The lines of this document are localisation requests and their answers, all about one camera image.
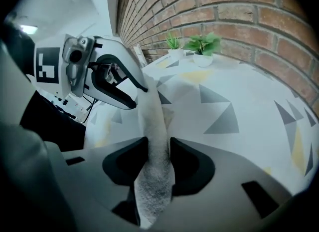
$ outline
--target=flower pot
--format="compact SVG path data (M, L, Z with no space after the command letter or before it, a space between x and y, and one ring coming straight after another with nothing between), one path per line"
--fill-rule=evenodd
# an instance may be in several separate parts
M194 63L199 67L210 66L213 62L213 55L194 54Z
M175 62L177 60L180 60L184 56L184 49L169 49L168 53L170 55L171 62Z

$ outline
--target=spiky green plant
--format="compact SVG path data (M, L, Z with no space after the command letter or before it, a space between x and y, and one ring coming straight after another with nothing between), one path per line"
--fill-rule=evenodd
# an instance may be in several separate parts
M220 37L213 32L207 36L192 36L184 49L196 51L197 54L211 56L213 52L220 51Z
M170 49L179 49L179 40L171 33L168 33L168 36L166 37L166 43Z

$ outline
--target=white towel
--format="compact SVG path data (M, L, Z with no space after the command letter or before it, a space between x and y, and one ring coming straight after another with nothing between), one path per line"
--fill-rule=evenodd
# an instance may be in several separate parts
M175 173L156 83L145 74L144 78L149 90L138 89L138 113L140 128L149 140L149 159L134 181L134 190L141 227L148 229L170 203Z

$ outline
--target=potted plant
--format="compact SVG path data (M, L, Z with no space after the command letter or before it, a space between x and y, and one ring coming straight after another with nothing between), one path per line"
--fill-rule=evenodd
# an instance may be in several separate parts
M184 50L180 48L179 40L175 38L171 33L166 37L166 43L170 48L168 53L172 62L180 60L184 56Z
M220 51L220 37L214 33L207 36L192 36L184 49L195 51L194 63L199 67L207 67L213 62L213 52Z

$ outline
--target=geometric patterned tablecloth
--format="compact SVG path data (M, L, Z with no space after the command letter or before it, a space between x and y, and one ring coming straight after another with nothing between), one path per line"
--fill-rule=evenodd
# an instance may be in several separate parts
M196 66L192 56L171 61L167 55L143 71L158 82L170 137L239 154L292 194L309 185L319 163L319 124L290 88L259 68L221 55L206 68ZM129 80L118 88L136 100ZM141 136L137 109L98 102L88 119L85 148Z

